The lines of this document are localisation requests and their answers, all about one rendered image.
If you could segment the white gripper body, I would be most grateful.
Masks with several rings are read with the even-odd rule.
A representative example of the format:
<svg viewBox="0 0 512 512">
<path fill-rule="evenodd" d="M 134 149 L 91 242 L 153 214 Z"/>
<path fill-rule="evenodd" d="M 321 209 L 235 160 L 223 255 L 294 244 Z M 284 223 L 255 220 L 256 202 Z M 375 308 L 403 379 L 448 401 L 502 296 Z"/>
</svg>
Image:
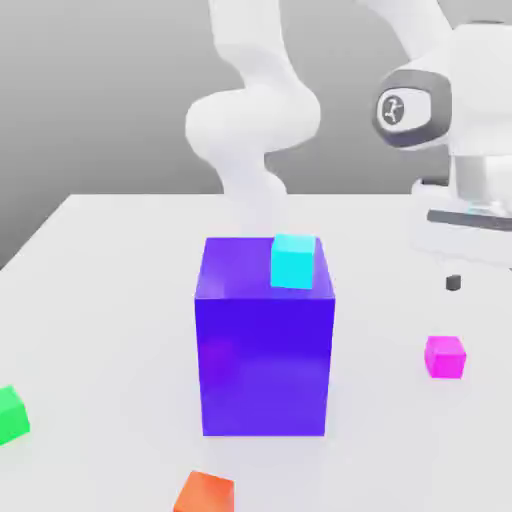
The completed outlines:
<svg viewBox="0 0 512 512">
<path fill-rule="evenodd" d="M 443 259 L 512 269 L 512 214 L 455 199 L 414 194 L 412 246 Z"/>
</svg>

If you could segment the small magenta cube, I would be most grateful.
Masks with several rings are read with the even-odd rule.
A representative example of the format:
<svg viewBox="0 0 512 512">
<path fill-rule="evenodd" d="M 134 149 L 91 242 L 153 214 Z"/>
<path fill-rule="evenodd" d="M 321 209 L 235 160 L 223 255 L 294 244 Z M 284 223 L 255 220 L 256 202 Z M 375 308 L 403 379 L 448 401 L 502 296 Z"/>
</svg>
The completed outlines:
<svg viewBox="0 0 512 512">
<path fill-rule="evenodd" d="M 438 379 L 461 379 L 466 363 L 466 351 L 456 336 L 429 336 L 424 361 L 429 375 Z"/>
</svg>

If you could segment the small cyan cube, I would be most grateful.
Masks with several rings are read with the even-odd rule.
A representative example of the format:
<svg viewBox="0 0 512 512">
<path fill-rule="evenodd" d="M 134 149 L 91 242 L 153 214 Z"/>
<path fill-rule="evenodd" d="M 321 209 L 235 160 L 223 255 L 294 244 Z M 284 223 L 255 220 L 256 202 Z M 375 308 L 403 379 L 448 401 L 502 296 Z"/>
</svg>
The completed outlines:
<svg viewBox="0 0 512 512">
<path fill-rule="evenodd" d="M 315 249 L 312 235 L 277 234 L 271 247 L 271 286 L 311 289 Z"/>
</svg>

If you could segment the small orange cube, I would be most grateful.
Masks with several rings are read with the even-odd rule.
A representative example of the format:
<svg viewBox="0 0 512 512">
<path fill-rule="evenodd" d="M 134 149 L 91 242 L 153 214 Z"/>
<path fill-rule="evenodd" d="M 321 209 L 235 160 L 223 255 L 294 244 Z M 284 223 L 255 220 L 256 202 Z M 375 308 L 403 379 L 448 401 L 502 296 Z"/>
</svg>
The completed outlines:
<svg viewBox="0 0 512 512">
<path fill-rule="evenodd" d="M 235 512 L 232 480 L 192 471 L 174 504 L 173 512 Z"/>
</svg>

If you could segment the small green cube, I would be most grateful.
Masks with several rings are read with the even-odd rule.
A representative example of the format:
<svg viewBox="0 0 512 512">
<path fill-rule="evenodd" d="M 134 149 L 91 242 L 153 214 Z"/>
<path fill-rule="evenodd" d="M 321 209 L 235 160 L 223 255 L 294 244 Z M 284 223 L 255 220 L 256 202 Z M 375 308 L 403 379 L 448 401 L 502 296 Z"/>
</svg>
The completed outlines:
<svg viewBox="0 0 512 512">
<path fill-rule="evenodd" d="M 0 446 L 30 431 L 23 400 L 12 386 L 0 389 Z"/>
</svg>

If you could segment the large purple box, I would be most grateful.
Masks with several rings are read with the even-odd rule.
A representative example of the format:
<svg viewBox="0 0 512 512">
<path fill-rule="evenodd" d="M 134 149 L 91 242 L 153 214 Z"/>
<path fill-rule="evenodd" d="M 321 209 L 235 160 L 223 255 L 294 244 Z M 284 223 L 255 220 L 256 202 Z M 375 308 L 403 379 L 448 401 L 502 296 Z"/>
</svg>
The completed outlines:
<svg viewBox="0 0 512 512">
<path fill-rule="evenodd" d="M 270 284 L 269 238 L 206 240 L 195 292 L 203 433 L 319 437 L 336 297 L 323 248 L 309 290 Z"/>
</svg>

